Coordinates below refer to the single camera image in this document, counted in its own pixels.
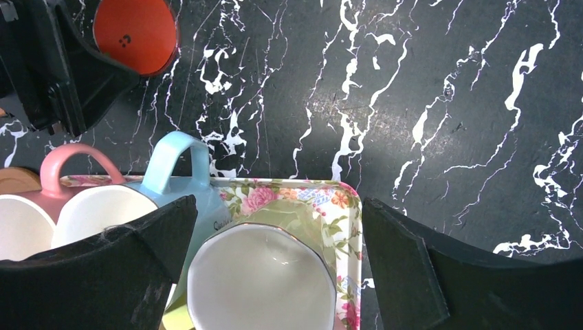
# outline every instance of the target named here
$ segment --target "pink mug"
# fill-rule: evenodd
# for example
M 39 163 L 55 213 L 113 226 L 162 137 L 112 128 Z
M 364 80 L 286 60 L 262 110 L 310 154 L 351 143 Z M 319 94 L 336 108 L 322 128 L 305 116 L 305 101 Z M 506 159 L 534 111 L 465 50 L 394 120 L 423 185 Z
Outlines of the pink mug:
M 0 260 L 20 261 L 50 250 L 55 224 L 63 206 L 89 187 L 64 187 L 59 182 L 63 164 L 73 155 L 92 156 L 112 178 L 125 179 L 101 151 L 86 144 L 64 144 L 51 151 L 41 164 L 42 190 L 0 195 Z

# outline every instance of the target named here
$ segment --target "white mug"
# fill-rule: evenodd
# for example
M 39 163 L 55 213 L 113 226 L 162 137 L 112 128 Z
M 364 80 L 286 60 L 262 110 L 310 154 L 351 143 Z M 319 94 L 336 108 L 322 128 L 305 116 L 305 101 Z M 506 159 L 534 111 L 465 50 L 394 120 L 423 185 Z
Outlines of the white mug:
M 0 196 L 0 260 L 21 261 L 50 250 L 55 224 L 46 211 L 28 198 Z
M 60 212 L 51 248 L 81 241 L 105 228 L 136 220 L 158 209 L 148 197 L 121 185 L 86 189 Z
M 188 313 L 200 330 L 332 330 L 335 262 L 311 206 L 273 201 L 202 245 L 188 270 Z

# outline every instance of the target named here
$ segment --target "orange lid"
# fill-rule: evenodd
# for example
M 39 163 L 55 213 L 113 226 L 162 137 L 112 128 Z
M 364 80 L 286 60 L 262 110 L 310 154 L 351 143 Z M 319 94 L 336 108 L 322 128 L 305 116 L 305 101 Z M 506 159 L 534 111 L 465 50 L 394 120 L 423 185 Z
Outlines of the orange lid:
M 165 0 L 101 0 L 93 35 L 103 54 L 143 76 L 166 69 L 177 49 L 174 15 Z

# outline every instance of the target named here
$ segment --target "mug rim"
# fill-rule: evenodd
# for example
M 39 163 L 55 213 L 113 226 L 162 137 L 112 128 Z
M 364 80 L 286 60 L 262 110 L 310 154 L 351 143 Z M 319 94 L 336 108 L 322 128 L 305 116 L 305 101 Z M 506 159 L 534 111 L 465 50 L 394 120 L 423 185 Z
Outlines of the mug rim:
M 31 199 L 28 199 L 26 197 L 22 197 L 20 195 L 3 194 L 3 195 L 0 195 L 0 200 L 16 200 L 16 201 L 20 201 L 21 203 L 26 204 L 27 206 L 30 206 L 35 211 L 37 211 L 39 214 L 41 214 L 41 216 L 49 223 L 49 225 L 50 225 L 51 229 L 53 229 L 53 233 L 54 233 L 56 224 L 54 223 L 53 218 L 51 218 L 51 216 L 47 213 L 47 211 L 45 211 L 45 209 L 40 207 L 37 203 L 35 203 Z
M 101 190 L 125 190 L 125 191 L 129 190 L 132 193 L 138 194 L 139 196 L 142 196 L 143 198 L 145 198 L 146 200 L 148 200 L 150 203 L 152 203 L 152 205 L 155 206 L 155 209 L 160 208 L 160 206 L 158 206 L 158 204 L 156 204 L 150 197 L 142 194 L 141 192 L 139 192 L 139 191 L 137 191 L 135 189 L 132 189 L 131 187 L 126 186 L 125 184 L 110 184 L 110 185 L 107 185 L 107 186 L 89 187 L 88 189 L 84 189 L 84 190 L 80 191 L 79 193 L 75 194 L 61 208 L 61 211 L 59 212 L 57 224 L 55 225 L 55 228 L 54 228 L 55 230 L 54 230 L 54 233 L 53 233 L 53 239 L 51 240 L 51 248 L 52 249 L 60 248 L 60 247 L 62 247 L 64 245 L 73 243 L 73 242 L 69 242 L 69 243 L 63 244 L 62 240 L 63 240 L 64 237 L 58 237 L 58 235 L 57 235 L 57 230 L 56 229 L 57 229 L 58 225 L 60 223 L 62 223 L 61 222 L 61 215 L 62 215 L 63 211 L 65 210 L 65 208 L 67 206 L 71 207 L 71 205 L 72 205 L 71 202 L 72 201 L 74 201 L 74 203 L 75 203 L 74 206 L 78 206 L 78 204 L 80 203 L 78 201 L 79 199 L 83 199 L 84 201 L 87 200 L 87 199 L 90 199 L 93 194 L 99 193 Z
M 302 246 L 308 254 L 312 255 L 312 257 L 316 257 L 316 259 L 320 261 L 318 264 L 326 274 L 326 278 L 328 279 L 328 281 L 327 281 L 328 286 L 329 286 L 329 289 L 331 292 L 331 298 L 333 301 L 331 319 L 329 320 L 329 328 L 332 329 L 332 327 L 334 325 L 334 320 L 336 317 L 336 302 L 338 300 L 338 297 L 337 297 L 338 293 L 336 291 L 336 280 L 332 277 L 332 274 L 330 274 L 330 271 L 328 270 L 326 261 L 314 249 L 309 247 L 306 243 L 302 242 L 300 239 L 298 239 L 295 235 L 291 234 L 287 230 L 285 230 L 281 227 L 278 227 L 276 225 L 270 225 L 270 224 L 266 224 L 266 223 L 254 223 L 254 222 L 237 223 L 237 224 L 234 224 L 231 228 L 228 228 L 227 230 L 224 230 L 223 232 L 219 232 L 219 233 L 209 237 L 208 239 L 206 239 L 204 241 L 204 243 L 202 244 L 202 246 L 199 248 L 198 252 L 196 253 L 194 259 L 190 263 L 190 266 L 188 267 L 187 282 L 186 282 L 186 309 L 188 310 L 188 315 L 190 316 L 190 320 L 192 321 L 194 328 L 203 329 L 202 325 L 200 324 L 197 317 L 194 315 L 194 312 L 192 311 L 192 305 L 193 305 L 192 297 L 193 297 L 193 295 L 188 294 L 188 288 L 190 287 L 189 284 L 191 284 L 194 281 L 194 279 L 192 277 L 194 276 L 193 269 L 195 268 L 194 267 L 195 261 L 197 259 L 199 259 L 200 256 L 204 253 L 204 251 L 207 250 L 210 246 L 212 246 L 212 244 L 215 241 L 217 241 L 219 237 L 225 236 L 227 233 L 233 234 L 234 232 L 240 231 L 241 228 L 244 228 L 244 227 L 246 227 L 247 229 L 251 229 L 253 227 L 259 227 L 259 228 L 262 228 L 264 230 L 266 229 L 266 230 L 269 230 L 272 232 L 279 232 L 279 234 L 283 234 L 282 236 L 286 237 L 286 239 L 289 239 L 289 240 L 292 240 L 292 241 L 299 243 L 300 246 Z

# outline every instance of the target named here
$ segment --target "light blue mug handle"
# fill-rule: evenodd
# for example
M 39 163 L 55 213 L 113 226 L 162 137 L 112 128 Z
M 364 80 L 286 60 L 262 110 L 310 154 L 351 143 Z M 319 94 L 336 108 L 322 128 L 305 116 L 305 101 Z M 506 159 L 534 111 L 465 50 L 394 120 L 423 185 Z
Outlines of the light blue mug handle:
M 190 148 L 192 181 L 201 187 L 210 185 L 208 147 L 192 136 L 174 131 L 166 134 L 154 147 L 142 186 L 159 195 L 170 192 L 168 181 L 178 157 Z

